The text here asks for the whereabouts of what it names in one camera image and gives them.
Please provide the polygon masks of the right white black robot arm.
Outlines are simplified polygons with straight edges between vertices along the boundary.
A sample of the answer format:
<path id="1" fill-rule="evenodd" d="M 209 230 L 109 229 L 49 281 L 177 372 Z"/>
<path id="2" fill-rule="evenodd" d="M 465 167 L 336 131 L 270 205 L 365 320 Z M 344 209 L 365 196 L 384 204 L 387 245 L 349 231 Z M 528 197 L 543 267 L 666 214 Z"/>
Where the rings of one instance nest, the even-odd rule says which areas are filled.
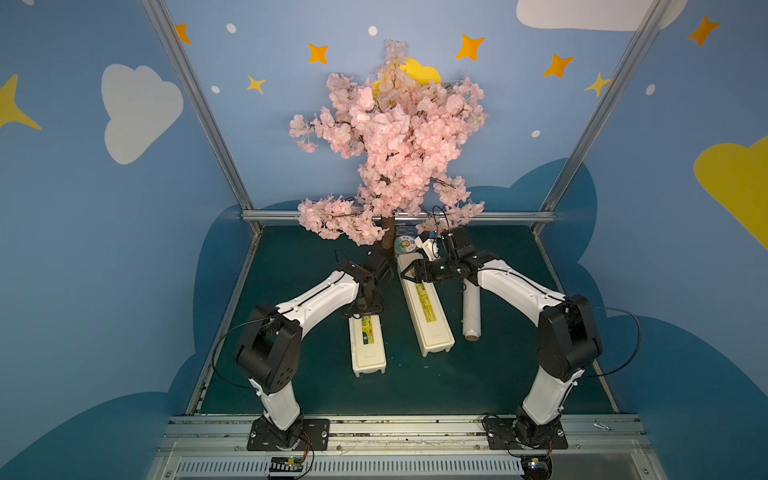
<path id="1" fill-rule="evenodd" d="M 538 370 L 513 424 L 517 442 L 541 447 L 561 436 L 564 403 L 586 368 L 603 352 L 590 302 L 568 297 L 514 270 L 490 251 L 478 251 L 465 228 L 423 232 L 408 240 L 416 257 L 400 278 L 425 287 L 454 278 L 463 281 L 462 329 L 466 339 L 481 336 L 480 292 L 489 291 L 525 315 L 537 330 Z"/>

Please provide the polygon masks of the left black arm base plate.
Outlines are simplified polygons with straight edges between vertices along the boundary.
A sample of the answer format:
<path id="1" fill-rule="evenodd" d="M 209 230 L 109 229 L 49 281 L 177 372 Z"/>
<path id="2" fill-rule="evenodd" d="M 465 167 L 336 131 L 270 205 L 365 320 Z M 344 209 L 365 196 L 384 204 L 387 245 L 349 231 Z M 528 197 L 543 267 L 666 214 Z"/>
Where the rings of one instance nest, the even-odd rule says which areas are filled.
<path id="1" fill-rule="evenodd" d="M 248 451 L 297 451 L 309 448 L 325 451 L 330 436 L 328 419 L 299 417 L 287 430 L 280 430 L 266 417 L 251 425 L 246 449 Z"/>

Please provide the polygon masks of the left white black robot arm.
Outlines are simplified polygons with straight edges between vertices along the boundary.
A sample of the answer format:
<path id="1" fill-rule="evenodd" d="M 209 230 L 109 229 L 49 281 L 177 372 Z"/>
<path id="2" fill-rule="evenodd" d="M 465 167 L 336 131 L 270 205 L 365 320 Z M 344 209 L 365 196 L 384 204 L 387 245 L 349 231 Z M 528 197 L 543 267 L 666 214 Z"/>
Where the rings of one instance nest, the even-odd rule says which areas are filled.
<path id="1" fill-rule="evenodd" d="M 341 309 L 349 319 L 353 371 L 357 375 L 385 371 L 379 282 L 388 269 L 388 259 L 380 254 L 370 254 L 363 264 L 347 261 L 294 299 L 256 307 L 244 324 L 234 361 L 260 398 L 263 424 L 281 444 L 301 436 L 303 414 L 292 380 L 298 371 L 303 338 L 326 317 Z"/>

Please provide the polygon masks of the plastic wrap roll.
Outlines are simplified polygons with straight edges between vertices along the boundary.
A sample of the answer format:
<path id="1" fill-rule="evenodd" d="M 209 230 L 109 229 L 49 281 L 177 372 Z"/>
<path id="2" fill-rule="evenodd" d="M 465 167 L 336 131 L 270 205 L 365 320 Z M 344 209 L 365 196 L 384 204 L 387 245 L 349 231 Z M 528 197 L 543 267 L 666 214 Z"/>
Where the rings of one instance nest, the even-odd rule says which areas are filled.
<path id="1" fill-rule="evenodd" d="M 463 281 L 462 334 L 468 341 L 477 341 L 482 335 L 480 288 L 469 280 Z"/>

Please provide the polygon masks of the white wrap dispenser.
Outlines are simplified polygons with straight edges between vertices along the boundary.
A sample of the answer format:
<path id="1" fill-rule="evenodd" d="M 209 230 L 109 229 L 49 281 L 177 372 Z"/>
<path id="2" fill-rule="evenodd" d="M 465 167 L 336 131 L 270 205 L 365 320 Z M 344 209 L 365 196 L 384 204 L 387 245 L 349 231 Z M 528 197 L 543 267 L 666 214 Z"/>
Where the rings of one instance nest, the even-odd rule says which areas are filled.
<path id="1" fill-rule="evenodd" d="M 413 252 L 396 257 L 400 274 L 400 257 L 423 257 Z M 455 339 L 442 308 L 437 291 L 432 283 L 415 284 L 400 279 L 412 324 L 423 357 L 430 353 L 449 352 Z"/>
<path id="2" fill-rule="evenodd" d="M 348 319 L 352 370 L 357 378 L 363 374 L 386 371 L 387 359 L 378 315 Z"/>

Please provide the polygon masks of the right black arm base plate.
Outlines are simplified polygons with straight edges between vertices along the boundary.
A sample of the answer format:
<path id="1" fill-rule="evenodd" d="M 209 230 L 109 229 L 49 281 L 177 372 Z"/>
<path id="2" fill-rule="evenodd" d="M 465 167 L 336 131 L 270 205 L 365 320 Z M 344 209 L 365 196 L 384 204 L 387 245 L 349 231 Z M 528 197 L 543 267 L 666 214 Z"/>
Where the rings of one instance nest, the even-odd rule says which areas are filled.
<path id="1" fill-rule="evenodd" d="M 495 414 L 480 420 L 491 450 L 566 450 L 569 445 L 561 418 L 538 425 L 526 415 L 500 417 Z"/>

